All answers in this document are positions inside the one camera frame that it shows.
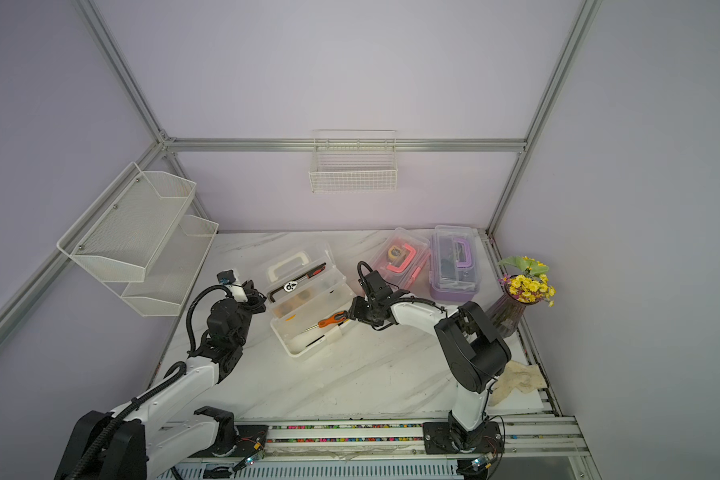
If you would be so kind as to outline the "pink toolbox clear lid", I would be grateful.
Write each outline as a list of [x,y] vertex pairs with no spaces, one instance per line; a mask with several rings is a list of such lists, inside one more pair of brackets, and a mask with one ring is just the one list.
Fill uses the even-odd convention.
[[[396,262],[389,262],[387,258],[387,251],[392,245],[398,245],[404,250],[404,255]],[[424,271],[430,254],[431,242],[427,238],[404,228],[396,228],[377,251],[370,265],[385,281],[409,290]]]

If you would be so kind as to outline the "white toolbox clear lid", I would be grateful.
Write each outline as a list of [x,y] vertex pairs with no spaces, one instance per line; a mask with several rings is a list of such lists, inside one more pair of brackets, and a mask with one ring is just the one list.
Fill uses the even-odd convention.
[[352,327],[348,320],[323,331],[301,336],[298,333],[338,311],[347,311],[355,292],[338,269],[329,244],[322,239],[286,251],[264,268],[267,297],[274,288],[323,262],[327,266],[321,274],[300,283],[293,292],[280,292],[275,302],[267,298],[267,310],[272,315],[270,327],[286,354],[294,360],[305,360],[346,335]]

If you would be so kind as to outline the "purple toolbox clear lid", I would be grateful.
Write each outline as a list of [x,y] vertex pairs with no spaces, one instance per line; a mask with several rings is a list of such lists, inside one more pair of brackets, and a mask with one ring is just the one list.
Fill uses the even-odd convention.
[[481,283],[475,232],[468,227],[438,225],[432,234],[431,246],[432,299],[446,303],[472,300]]

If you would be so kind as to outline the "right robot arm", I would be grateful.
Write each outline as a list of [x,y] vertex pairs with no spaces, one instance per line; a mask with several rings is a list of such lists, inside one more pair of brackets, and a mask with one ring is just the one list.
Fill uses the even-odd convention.
[[353,299],[348,318],[375,331],[405,326],[436,337],[457,382],[447,419],[422,425],[425,452],[502,454],[504,427],[486,408],[512,354],[484,309],[473,301],[445,307],[416,297],[392,286],[365,261],[357,264],[357,273],[363,294]]

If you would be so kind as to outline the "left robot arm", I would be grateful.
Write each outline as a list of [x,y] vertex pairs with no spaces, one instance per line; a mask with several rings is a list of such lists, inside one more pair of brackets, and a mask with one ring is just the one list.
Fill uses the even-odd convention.
[[58,479],[154,479],[198,453],[228,457],[245,441],[233,412],[200,406],[180,425],[174,417],[237,366],[251,321],[266,297],[233,271],[218,274],[186,312],[190,346],[163,380],[105,412],[92,410],[75,424],[55,473]]

